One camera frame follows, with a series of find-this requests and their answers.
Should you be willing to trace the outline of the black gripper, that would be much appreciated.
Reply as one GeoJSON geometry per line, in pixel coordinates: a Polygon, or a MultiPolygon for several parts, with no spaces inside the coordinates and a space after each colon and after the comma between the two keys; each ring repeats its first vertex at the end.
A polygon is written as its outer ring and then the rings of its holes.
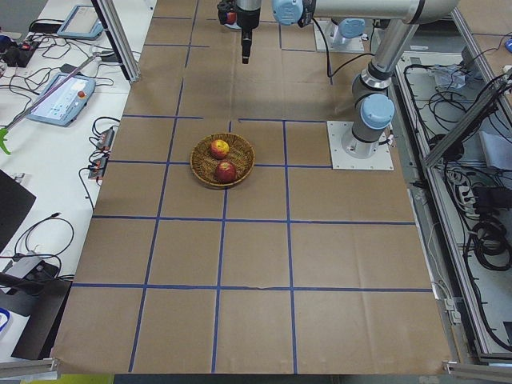
{"type": "Polygon", "coordinates": [[[217,4],[218,20],[221,25],[234,25],[241,31],[242,63],[250,60],[252,33],[259,25],[261,14],[260,0],[222,0],[217,4]]]}

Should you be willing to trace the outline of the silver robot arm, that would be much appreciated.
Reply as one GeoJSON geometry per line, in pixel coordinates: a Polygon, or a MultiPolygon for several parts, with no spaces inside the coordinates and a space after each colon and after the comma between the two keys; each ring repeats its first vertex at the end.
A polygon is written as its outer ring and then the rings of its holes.
{"type": "Polygon", "coordinates": [[[366,20],[364,18],[332,18],[334,29],[332,33],[333,44],[340,46],[352,38],[359,38],[366,28],[366,20]]]}
{"type": "Polygon", "coordinates": [[[314,17],[389,19],[390,24],[367,68],[352,85],[356,117],[342,136],[342,148],[353,158],[366,159],[379,147],[395,107],[385,95],[406,44],[421,24],[448,15],[457,1],[273,1],[274,19],[281,25],[310,24],[314,17]]]}

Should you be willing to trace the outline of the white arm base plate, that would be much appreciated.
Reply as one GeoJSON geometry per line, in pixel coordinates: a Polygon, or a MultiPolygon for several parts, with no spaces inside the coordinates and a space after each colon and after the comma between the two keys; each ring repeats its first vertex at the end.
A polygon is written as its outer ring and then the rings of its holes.
{"type": "Polygon", "coordinates": [[[393,171],[386,135],[373,143],[360,142],[352,132],[352,122],[327,121],[327,137],[333,170],[393,171]]]}
{"type": "Polygon", "coordinates": [[[366,20],[364,18],[344,18],[319,20],[314,25],[316,51],[346,54],[365,52],[363,39],[367,38],[366,20]]]}

